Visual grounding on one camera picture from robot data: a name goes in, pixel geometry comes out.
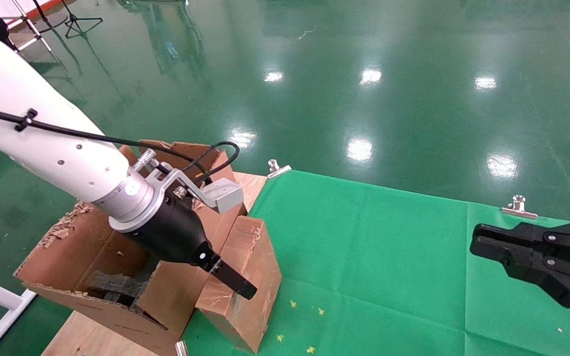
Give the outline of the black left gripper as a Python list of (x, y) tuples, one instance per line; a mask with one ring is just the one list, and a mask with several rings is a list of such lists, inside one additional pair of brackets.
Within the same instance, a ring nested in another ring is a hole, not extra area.
[(246, 300), (255, 297), (257, 288), (212, 249), (199, 216), (177, 197), (163, 198), (146, 223), (121, 233), (160, 261), (197, 266)]

